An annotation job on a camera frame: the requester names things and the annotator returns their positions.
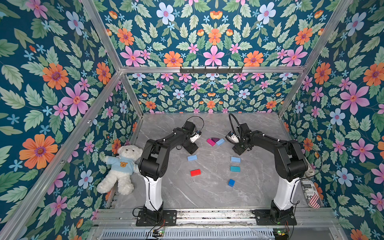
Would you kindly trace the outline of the light blue block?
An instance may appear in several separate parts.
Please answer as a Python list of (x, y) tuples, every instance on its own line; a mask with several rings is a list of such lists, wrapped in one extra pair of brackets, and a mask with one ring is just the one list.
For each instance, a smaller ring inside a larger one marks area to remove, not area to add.
[(220, 145), (222, 145), (224, 142), (225, 142), (224, 139), (220, 139), (220, 140), (218, 140), (218, 141), (216, 142), (216, 145), (217, 145), (217, 146), (220, 146)]
[(197, 155), (192, 155), (192, 156), (188, 156), (187, 157), (188, 161), (196, 161), (198, 159), (198, 156)]
[(238, 158), (238, 157), (231, 157), (231, 162), (232, 162), (232, 163), (241, 163), (241, 158)]

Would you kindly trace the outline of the magenta rectangular block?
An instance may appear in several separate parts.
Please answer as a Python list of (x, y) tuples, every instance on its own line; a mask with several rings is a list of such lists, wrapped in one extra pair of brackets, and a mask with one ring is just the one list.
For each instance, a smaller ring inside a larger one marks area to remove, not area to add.
[(207, 143), (211, 146), (215, 146), (216, 143), (212, 139), (207, 139)]

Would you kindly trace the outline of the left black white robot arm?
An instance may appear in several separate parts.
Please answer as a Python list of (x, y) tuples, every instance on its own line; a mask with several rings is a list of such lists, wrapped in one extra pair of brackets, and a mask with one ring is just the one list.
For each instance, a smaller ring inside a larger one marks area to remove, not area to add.
[(139, 173), (146, 186), (145, 210), (154, 213), (163, 210), (162, 178), (168, 169), (171, 150), (182, 147), (192, 155), (198, 149), (196, 140), (200, 136), (201, 131), (196, 129), (196, 125), (186, 121), (181, 128), (174, 128), (166, 137), (146, 142), (139, 161)]

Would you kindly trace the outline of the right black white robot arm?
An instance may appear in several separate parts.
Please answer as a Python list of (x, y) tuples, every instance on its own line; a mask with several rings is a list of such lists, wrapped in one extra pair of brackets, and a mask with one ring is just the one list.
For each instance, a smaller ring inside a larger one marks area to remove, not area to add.
[(279, 175), (277, 193), (272, 200), (271, 210), (275, 213), (287, 213), (293, 209), (293, 196), (300, 180), (308, 169), (306, 157), (300, 144), (295, 141), (280, 140), (261, 131), (251, 131), (247, 124), (236, 127), (238, 134), (230, 131), (226, 139), (233, 144), (237, 155), (260, 147), (274, 154), (275, 169)]

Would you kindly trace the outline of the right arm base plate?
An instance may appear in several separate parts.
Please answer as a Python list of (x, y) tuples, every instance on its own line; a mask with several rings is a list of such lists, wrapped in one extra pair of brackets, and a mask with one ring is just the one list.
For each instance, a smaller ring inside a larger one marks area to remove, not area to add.
[(280, 211), (278, 209), (252, 210), (252, 214), (255, 215), (257, 225), (259, 226), (297, 225), (293, 208), (285, 211)]

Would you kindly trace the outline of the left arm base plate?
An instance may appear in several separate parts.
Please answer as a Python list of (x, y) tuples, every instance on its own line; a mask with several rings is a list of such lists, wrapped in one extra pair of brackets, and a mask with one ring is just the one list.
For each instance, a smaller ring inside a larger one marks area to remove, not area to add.
[(153, 212), (150, 210), (140, 210), (136, 226), (137, 227), (154, 227), (154, 226), (175, 226), (177, 221), (176, 210), (162, 210)]

